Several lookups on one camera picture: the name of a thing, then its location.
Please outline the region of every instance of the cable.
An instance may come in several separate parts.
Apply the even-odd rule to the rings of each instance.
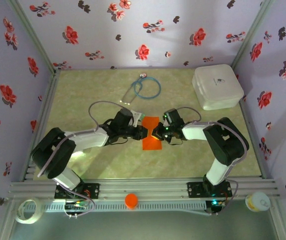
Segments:
[[[142,87],[143,87],[143,81],[145,81],[145,80],[147,80],[147,79],[150,79],[150,80],[154,81],[154,82],[157,83],[157,85],[158,85],[158,88],[159,88],[158,93],[157,93],[156,95],[154,95],[154,96],[142,96],[142,95],[139,94],[140,91],[139,91],[139,92],[136,91],[136,85],[137,85],[137,84],[140,84],[140,85],[141,85],[141,88],[142,88]],[[159,81],[157,81],[155,78],[150,77],[150,76],[147,76],[147,77],[139,77],[136,81],[134,81],[134,82],[132,83],[132,86],[133,86],[133,88],[134,88],[135,94],[136,94],[138,97],[142,98],[142,99],[154,99],[154,98],[156,98],[156,97],[161,93],[161,90],[162,90],[162,87],[161,87],[161,84],[159,83]]]
[[[199,215],[204,215],[204,216],[209,216],[209,217],[212,215],[211,213],[208,213],[208,212],[193,211],[193,210],[187,210],[187,209],[182,209],[179,211],[185,212],[185,213],[190,213],[190,214],[199,214]]]
[[[236,193],[237,193],[237,190],[238,190],[238,182],[237,181],[232,180],[232,179],[228,179],[228,178],[226,178],[225,180],[236,183],[236,188],[235,188],[234,194],[232,195],[231,199],[228,201],[226,206],[219,213],[216,213],[216,215],[221,214],[223,211],[225,211],[229,207],[229,205],[232,203],[232,200],[236,196]]]
[[[91,199],[91,198],[89,198],[89,197],[87,197],[87,196],[85,196],[85,195],[82,195],[82,194],[80,194],[80,193],[77,193],[77,192],[75,192],[75,191],[72,191],[72,190],[68,189],[67,187],[63,186],[62,184],[57,183],[57,185],[60,185],[64,190],[70,192],[71,194],[77,195],[77,196],[79,196],[79,197],[81,197],[81,198],[84,198],[84,199],[86,199],[86,200],[89,200],[91,203],[93,203],[93,207],[91,207],[89,210],[84,211],[84,212],[81,212],[81,213],[79,213],[79,214],[76,213],[75,215],[71,215],[71,214],[68,215],[68,214],[66,213],[66,211],[64,210],[65,214],[68,215],[70,218],[73,218],[73,217],[74,217],[74,218],[77,218],[78,216],[85,215],[85,214],[90,213],[90,212],[92,212],[92,211],[95,210],[96,204],[95,204],[95,202],[93,201],[93,199]]]
[[[124,144],[124,143],[127,143],[128,142],[128,139],[126,139],[126,141],[124,141],[124,142],[117,142],[117,143],[110,143],[110,145],[117,145],[117,144]]]
[[[227,202],[227,200],[228,200],[228,195],[227,195],[227,193],[225,192],[225,191],[221,191],[221,193],[223,193],[224,195],[225,195],[225,202]]]
[[[181,106],[179,108],[177,108],[176,110],[179,110],[179,109],[190,109],[190,110],[193,110],[194,112],[196,112],[199,116],[199,119],[198,120],[194,120],[193,122],[200,122],[200,120],[202,120],[202,115],[199,113],[199,111],[197,111],[196,109],[190,107],[190,106]]]
[[[182,142],[181,143],[173,143],[173,144],[170,144],[169,142],[167,142],[169,145],[171,145],[171,146],[176,146],[176,145],[182,145],[183,144],[183,140],[181,140]]]

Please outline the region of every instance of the beige floor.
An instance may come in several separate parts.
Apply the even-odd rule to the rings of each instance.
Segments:
[[[202,110],[192,87],[192,69],[107,69],[70,70],[60,74],[46,132],[53,127],[63,131],[80,131],[94,127],[89,118],[88,106],[98,100],[119,103],[130,84],[140,73],[156,78],[162,85],[161,94],[152,100],[136,98],[128,106],[146,116],[162,116],[171,108],[190,106],[198,109],[204,121],[215,121],[229,117],[249,140],[249,135],[240,107],[205,111]],[[151,96],[157,85],[144,82],[142,94]],[[92,113],[99,123],[113,118],[118,107],[106,103],[97,104]],[[188,110],[180,111],[184,121],[197,119]],[[185,141],[181,146],[170,146],[163,142],[162,150],[143,151],[142,142],[129,140],[127,144],[94,147],[79,157],[72,157],[68,166],[83,179],[105,178],[178,178],[202,177],[210,168],[214,155],[206,141]],[[237,165],[231,176],[259,176],[260,170],[250,144],[247,158]]]

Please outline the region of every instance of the container lid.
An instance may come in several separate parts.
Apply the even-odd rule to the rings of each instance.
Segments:
[[[271,201],[269,197],[260,191],[257,191],[252,196],[252,202],[255,207],[260,211],[267,211],[271,206]]]
[[[244,96],[233,69],[227,64],[198,67],[195,77],[200,92],[209,101],[239,100]]]

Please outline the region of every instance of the robotic arm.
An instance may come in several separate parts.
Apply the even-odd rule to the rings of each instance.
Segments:
[[[207,140],[215,156],[212,167],[203,178],[203,190],[211,196],[221,187],[234,165],[245,158],[249,144],[229,118],[217,122],[190,121],[184,123],[176,109],[164,112],[164,123],[158,123],[152,136],[167,141],[173,137],[187,140]]]
[[[46,166],[57,145],[66,136],[73,134],[72,132],[63,132],[57,127],[53,128],[33,149],[30,158],[41,169],[39,175],[43,173],[47,178],[80,193],[82,192],[83,181],[73,170],[67,167],[72,154],[91,147],[112,145],[119,138],[132,138],[134,140],[145,138],[148,131],[143,126],[137,125],[139,117],[139,113],[122,108],[115,118],[100,124],[96,130],[84,131],[85,134],[74,134],[65,140]]]

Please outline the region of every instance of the blue stethoscope tubing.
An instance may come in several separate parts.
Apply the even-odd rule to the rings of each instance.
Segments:
[[[143,81],[145,80],[152,80],[154,81],[155,83],[157,83],[158,85],[158,93],[156,93],[154,96],[142,96],[139,94],[139,92],[142,90],[143,88]],[[139,85],[139,90],[137,91],[136,90],[136,85]],[[156,98],[162,91],[162,87],[161,87],[161,84],[159,83],[159,81],[157,81],[157,79],[153,78],[153,77],[150,77],[150,76],[147,76],[147,77],[139,77],[136,81],[134,81],[131,85],[133,88],[134,88],[134,92],[135,94],[142,98],[142,99],[154,99]]]

